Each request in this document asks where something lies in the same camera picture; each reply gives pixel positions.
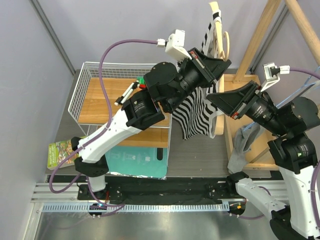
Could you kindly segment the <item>black white striped tank top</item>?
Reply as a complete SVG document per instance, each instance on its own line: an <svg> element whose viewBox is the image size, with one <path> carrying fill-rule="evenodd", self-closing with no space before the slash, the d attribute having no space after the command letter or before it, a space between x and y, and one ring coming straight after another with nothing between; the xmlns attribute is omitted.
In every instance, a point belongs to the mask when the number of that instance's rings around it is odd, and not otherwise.
<svg viewBox="0 0 320 240"><path fill-rule="evenodd" d="M214 47L214 18L215 16L212 12L208 30L200 46L200 52L212 58L216 58L214 54L211 53ZM220 91L222 91L222 84L219 81L208 88L198 87L173 112L172 117L181 127L183 140L190 139L196 135L205 135L211 139L217 136L213 134L217 108L207 99L207 95Z"/></svg>

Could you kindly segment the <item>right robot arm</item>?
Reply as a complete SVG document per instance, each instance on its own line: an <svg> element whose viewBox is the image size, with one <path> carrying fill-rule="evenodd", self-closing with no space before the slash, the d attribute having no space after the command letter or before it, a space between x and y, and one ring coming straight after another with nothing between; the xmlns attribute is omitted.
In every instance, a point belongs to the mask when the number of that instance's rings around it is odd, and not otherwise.
<svg viewBox="0 0 320 240"><path fill-rule="evenodd" d="M276 107L256 82L207 99L227 116L238 120L248 116L274 136L268 147L284 180L288 203L269 195L244 172L229 175L226 193L248 199L268 219L280 240L316 240L320 237L320 216L316 197L320 170L314 143L306 131L320 124L317 105L304 96Z"/></svg>

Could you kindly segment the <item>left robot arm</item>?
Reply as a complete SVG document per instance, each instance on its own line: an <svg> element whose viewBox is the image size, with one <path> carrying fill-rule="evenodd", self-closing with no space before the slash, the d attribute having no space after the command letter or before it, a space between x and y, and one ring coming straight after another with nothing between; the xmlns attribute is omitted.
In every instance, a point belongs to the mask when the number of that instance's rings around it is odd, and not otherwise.
<svg viewBox="0 0 320 240"><path fill-rule="evenodd" d="M208 88L218 81L231 65L230 60L205 56L197 48L176 68L160 62L143 77L146 87L126 99L108 122L91 135L71 139L78 152L75 169L87 177L89 194L100 200L107 192L105 174L109 171L105 154L123 140L164 120L198 87Z"/></svg>

